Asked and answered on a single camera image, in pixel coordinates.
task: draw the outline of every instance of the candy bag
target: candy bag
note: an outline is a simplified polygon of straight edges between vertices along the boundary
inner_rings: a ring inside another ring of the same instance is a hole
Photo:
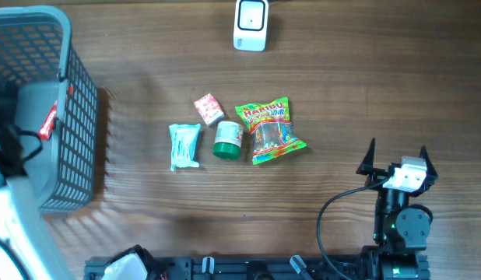
[[[251,103],[235,110],[255,138],[253,164],[306,147],[306,143],[293,134],[287,97],[267,104]]]
[[[195,144],[201,129],[200,124],[172,124],[170,125],[171,134],[171,171],[175,167],[199,167],[195,162]]]

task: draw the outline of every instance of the light blue package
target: light blue package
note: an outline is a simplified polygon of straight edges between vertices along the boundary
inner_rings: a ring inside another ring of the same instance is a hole
[[[175,167],[199,167],[199,163],[194,161],[194,154],[200,129],[201,124],[170,125],[171,171],[175,171]]]

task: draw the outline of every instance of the haribo gummy bag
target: haribo gummy bag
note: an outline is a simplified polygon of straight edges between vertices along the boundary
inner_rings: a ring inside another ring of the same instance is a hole
[[[306,143],[293,134],[287,97],[267,104],[246,104],[235,110],[255,139],[253,164],[306,147]]]

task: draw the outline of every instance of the green lid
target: green lid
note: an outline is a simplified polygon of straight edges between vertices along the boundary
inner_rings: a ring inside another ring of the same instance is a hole
[[[212,147],[212,154],[221,159],[238,159],[241,148],[234,144],[219,142]]]

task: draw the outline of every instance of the red label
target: red label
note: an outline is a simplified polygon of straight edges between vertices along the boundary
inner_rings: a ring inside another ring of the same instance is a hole
[[[40,139],[47,141],[52,134],[52,130],[54,130],[54,120],[57,117],[57,100],[52,106],[51,111],[48,113],[47,118],[44,121],[44,124],[41,126],[38,135]]]

